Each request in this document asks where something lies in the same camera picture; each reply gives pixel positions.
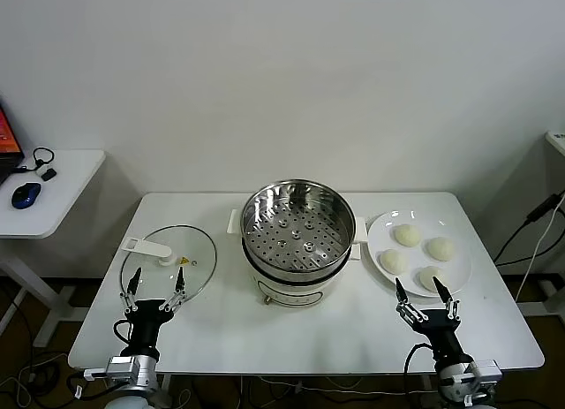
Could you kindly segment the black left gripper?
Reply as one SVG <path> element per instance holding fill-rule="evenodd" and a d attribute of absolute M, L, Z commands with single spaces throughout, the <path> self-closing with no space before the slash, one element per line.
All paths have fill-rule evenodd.
<path fill-rule="evenodd" d="M 126 320 L 132 325 L 128 347 L 132 350 L 155 350 L 160 327 L 169 322 L 185 302 L 184 268 L 177 273 L 175 289 L 167 299 L 144 299 L 136 302 L 142 268 L 138 267 L 126 289 L 120 292 Z"/>

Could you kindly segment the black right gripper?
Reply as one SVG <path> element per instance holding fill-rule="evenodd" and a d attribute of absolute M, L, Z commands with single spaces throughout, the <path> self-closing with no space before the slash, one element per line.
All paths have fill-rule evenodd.
<path fill-rule="evenodd" d="M 460 301 L 454 299 L 441 280 L 433 277 L 433 283 L 444 303 L 443 309 L 420 311 L 409 301 L 406 290 L 398 278 L 395 279 L 396 312 L 412 330 L 426 336 L 433 349 L 436 363 L 464 363 L 464 352 L 456 337 L 460 325 Z"/>

